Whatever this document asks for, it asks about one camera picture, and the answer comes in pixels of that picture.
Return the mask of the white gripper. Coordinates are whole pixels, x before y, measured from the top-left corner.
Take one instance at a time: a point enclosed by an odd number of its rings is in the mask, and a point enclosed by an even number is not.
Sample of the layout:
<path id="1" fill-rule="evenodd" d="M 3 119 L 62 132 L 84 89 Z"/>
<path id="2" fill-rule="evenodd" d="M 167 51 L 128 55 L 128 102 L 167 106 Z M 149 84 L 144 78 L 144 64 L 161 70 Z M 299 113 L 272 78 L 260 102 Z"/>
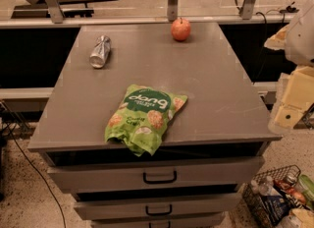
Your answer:
<path id="1" fill-rule="evenodd" d="M 302 65 L 288 76 L 274 118 L 277 126 L 292 129 L 314 104 L 314 0 L 307 0 L 288 26 L 270 36 L 264 46 L 285 50 L 288 60 Z"/>

